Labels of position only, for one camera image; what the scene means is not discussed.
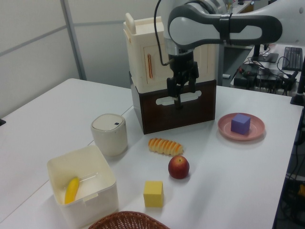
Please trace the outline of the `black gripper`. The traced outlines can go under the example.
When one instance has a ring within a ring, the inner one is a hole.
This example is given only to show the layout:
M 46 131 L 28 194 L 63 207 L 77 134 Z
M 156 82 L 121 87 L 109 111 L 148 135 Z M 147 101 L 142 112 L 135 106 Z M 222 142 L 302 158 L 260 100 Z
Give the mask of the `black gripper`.
M 181 55 L 168 55 L 170 69 L 173 72 L 172 78 L 167 78 L 168 96 L 173 98 L 176 109 L 182 109 L 181 92 L 183 87 L 178 83 L 187 83 L 189 91 L 195 93 L 196 79 L 199 77 L 198 65 L 194 61 L 193 52 L 182 53 Z

